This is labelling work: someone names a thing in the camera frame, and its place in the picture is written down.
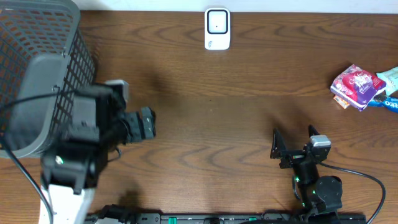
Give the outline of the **orange Kleenex tissue pack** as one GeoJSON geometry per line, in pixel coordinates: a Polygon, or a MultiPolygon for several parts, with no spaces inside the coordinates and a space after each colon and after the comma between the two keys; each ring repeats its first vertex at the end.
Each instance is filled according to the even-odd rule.
{"type": "Polygon", "coordinates": [[[337,96],[337,95],[335,95],[335,96],[333,97],[333,99],[334,99],[343,109],[347,109],[347,108],[350,106],[350,104],[349,104],[347,101],[345,101],[344,99],[340,98],[340,97],[337,96]]]}

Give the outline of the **red purple pad package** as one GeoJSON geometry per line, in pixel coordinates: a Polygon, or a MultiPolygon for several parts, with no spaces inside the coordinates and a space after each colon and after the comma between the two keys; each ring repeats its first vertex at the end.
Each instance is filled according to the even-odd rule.
{"type": "Polygon", "coordinates": [[[386,89],[386,82],[375,74],[352,64],[332,82],[330,91],[359,111],[386,89]]]}

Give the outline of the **blue Oreo cookie pack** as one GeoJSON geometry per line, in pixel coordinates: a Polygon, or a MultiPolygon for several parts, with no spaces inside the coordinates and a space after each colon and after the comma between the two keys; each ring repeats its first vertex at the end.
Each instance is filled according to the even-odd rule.
{"type": "Polygon", "coordinates": [[[392,111],[394,113],[398,113],[398,99],[394,97],[390,97],[384,94],[376,95],[368,104],[371,107],[383,107],[392,111]]]}

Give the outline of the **teal wipes packet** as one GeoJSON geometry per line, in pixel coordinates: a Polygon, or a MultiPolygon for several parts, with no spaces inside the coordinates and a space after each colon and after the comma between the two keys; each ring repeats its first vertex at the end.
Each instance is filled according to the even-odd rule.
{"type": "Polygon", "coordinates": [[[386,95],[390,96],[398,89],[398,67],[376,73],[377,77],[386,82],[386,95]]]}

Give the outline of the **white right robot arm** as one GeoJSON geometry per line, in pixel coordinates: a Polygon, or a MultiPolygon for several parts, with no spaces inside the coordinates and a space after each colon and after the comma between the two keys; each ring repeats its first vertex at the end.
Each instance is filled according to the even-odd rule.
{"type": "Polygon", "coordinates": [[[321,176],[317,166],[327,158],[331,141],[319,134],[310,125],[309,140],[302,149],[288,150],[278,131],[273,130],[271,159],[279,159],[281,169],[292,168],[297,197],[302,201],[307,216],[335,212],[342,207],[343,193],[341,179],[335,176],[321,176]]]}

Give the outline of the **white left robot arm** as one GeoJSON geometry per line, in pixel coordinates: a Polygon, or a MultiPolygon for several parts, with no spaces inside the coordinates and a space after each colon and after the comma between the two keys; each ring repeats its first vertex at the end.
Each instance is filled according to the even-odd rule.
{"type": "Polygon", "coordinates": [[[154,111],[126,112],[127,89],[120,80],[75,92],[72,120],[40,158],[40,223],[83,223],[109,152],[155,138],[154,111]]]}

